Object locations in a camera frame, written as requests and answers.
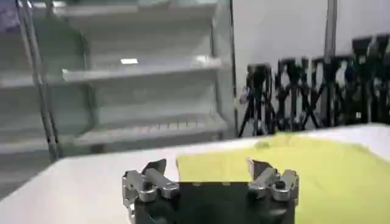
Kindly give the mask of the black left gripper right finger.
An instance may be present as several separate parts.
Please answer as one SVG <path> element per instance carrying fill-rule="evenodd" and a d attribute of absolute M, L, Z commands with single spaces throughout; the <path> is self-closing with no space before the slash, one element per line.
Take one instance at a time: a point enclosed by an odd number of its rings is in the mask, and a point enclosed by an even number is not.
<path fill-rule="evenodd" d="M 295 170 L 286 169 L 280 173 L 264 161 L 248 159 L 247 163 L 252 176 L 247 187 L 256 198 L 270 194 L 275 201 L 299 201 L 299 175 Z"/>

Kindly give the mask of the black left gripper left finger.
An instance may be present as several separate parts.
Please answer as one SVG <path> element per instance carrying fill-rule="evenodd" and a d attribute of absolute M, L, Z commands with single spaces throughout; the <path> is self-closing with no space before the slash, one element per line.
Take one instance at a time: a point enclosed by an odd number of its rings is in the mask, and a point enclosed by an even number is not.
<path fill-rule="evenodd" d="M 160 159 L 148 162 L 141 172 L 125 171 L 122 176 L 122 204 L 130 208 L 135 200 L 153 202 L 158 194 L 168 200 L 178 196 L 179 183 L 165 177 L 166 165 L 167 160 Z"/>

